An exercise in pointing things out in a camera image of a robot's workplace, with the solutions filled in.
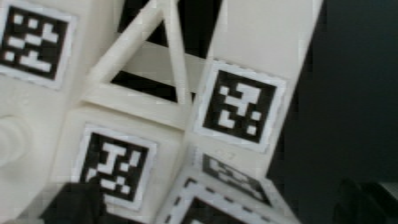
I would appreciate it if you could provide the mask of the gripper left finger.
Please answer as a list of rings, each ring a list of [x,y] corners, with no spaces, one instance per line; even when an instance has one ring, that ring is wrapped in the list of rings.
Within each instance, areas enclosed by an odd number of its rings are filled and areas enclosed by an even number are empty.
[[[38,215],[15,219],[15,224],[102,224],[104,193],[99,179],[67,183]]]

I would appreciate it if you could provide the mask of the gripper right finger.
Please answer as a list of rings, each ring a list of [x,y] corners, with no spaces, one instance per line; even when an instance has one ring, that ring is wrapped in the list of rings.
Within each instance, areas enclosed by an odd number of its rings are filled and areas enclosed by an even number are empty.
[[[398,224],[398,182],[355,182],[337,188],[332,224]]]

